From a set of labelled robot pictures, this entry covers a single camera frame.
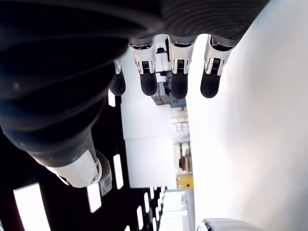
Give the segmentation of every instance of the ceiling light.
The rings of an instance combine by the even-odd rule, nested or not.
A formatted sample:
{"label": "ceiling light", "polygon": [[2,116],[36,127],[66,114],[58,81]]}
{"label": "ceiling light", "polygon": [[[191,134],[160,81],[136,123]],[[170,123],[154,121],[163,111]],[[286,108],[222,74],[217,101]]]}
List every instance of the ceiling light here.
{"label": "ceiling light", "polygon": [[153,231],[157,231],[156,219],[155,218],[153,218],[152,223],[153,223]]}
{"label": "ceiling light", "polygon": [[115,165],[116,187],[117,189],[120,189],[122,188],[124,183],[123,183],[123,175],[122,175],[121,158],[119,154],[114,156],[114,165]]}
{"label": "ceiling light", "polygon": [[156,220],[159,221],[159,212],[158,212],[158,208],[157,207],[155,209],[155,212],[156,212]]}
{"label": "ceiling light", "polygon": [[99,207],[102,206],[100,187],[98,183],[87,187],[88,200],[91,213],[94,213]]}
{"label": "ceiling light", "polygon": [[163,193],[162,192],[160,192],[160,194],[159,194],[159,199],[160,199],[160,202],[162,203],[163,202]]}
{"label": "ceiling light", "polygon": [[139,230],[142,230],[142,228],[143,228],[143,218],[142,218],[141,206],[139,206],[137,208],[137,219],[138,219]]}
{"label": "ceiling light", "polygon": [[148,213],[150,211],[150,205],[149,205],[149,196],[147,192],[144,194],[144,205],[145,205],[145,212]]}
{"label": "ceiling light", "polygon": [[108,103],[110,106],[115,107],[116,106],[116,98],[115,95],[110,91],[108,91]]}
{"label": "ceiling light", "polygon": [[158,204],[158,211],[160,212],[160,210],[162,210],[160,199],[157,200],[157,204]]}
{"label": "ceiling light", "polygon": [[50,231],[39,183],[15,189],[14,196],[25,231]]}
{"label": "ceiling light", "polygon": [[150,187],[150,196],[151,196],[151,200],[154,199],[154,188],[153,186]]}

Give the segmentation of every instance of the gray object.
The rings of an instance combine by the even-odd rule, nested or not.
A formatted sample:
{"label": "gray object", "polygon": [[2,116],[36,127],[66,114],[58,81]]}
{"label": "gray object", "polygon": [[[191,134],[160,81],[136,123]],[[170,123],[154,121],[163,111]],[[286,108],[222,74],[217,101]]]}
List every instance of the gray object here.
{"label": "gray object", "polygon": [[1,220],[0,220],[0,231],[4,231],[4,227],[3,227],[2,223],[1,223]]}
{"label": "gray object", "polygon": [[101,195],[105,196],[112,190],[112,173],[110,171],[110,175],[107,179],[99,183]]}
{"label": "gray object", "polygon": [[163,82],[157,83],[157,91],[151,97],[156,105],[164,105],[169,103],[169,96],[166,93]]}

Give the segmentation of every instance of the robotic hand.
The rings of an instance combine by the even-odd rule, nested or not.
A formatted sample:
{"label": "robotic hand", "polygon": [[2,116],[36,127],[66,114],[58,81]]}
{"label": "robotic hand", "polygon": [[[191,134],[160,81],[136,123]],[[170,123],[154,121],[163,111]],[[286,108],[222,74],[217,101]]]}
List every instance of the robotic hand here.
{"label": "robotic hand", "polygon": [[[168,36],[171,62],[171,93],[174,98],[185,98],[188,88],[188,72],[192,61],[194,43],[197,36],[178,37]],[[205,49],[205,66],[201,80],[200,91],[206,98],[213,98],[219,89],[220,76],[223,66],[227,63],[231,51],[238,40],[231,40],[215,35],[208,35]],[[145,95],[154,95],[157,91],[155,77],[155,37],[134,39],[129,44],[132,48],[137,65],[141,89]],[[121,70],[120,59],[115,60],[115,77],[110,90],[116,95],[125,92],[125,80]]]}
{"label": "robotic hand", "polygon": [[210,218],[204,219],[197,231],[262,231],[261,229],[243,222],[230,218]]}

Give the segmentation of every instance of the robotic arm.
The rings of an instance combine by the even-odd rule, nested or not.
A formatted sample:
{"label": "robotic arm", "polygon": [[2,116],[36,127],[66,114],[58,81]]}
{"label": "robotic arm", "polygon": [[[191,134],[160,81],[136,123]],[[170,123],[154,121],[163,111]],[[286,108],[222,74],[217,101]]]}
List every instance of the robotic arm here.
{"label": "robotic arm", "polygon": [[209,34],[201,93],[268,0],[0,1],[0,125],[19,149],[73,187],[110,176],[91,127],[108,89],[126,86],[119,57],[133,50],[146,95],[157,91],[155,36],[169,35],[171,93],[182,99],[195,40]]}

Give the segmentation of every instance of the white wall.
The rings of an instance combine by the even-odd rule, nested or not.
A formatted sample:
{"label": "white wall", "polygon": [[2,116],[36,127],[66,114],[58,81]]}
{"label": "white wall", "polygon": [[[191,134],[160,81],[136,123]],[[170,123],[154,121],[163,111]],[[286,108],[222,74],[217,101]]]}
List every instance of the white wall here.
{"label": "white wall", "polygon": [[131,49],[121,58],[126,91],[121,115],[131,188],[176,185],[173,141],[188,132],[176,132],[170,118],[178,108],[157,106],[143,94]]}
{"label": "white wall", "polygon": [[187,95],[196,221],[307,230],[307,21],[308,1],[272,0],[232,52],[213,99],[199,91],[206,36],[198,38]]}

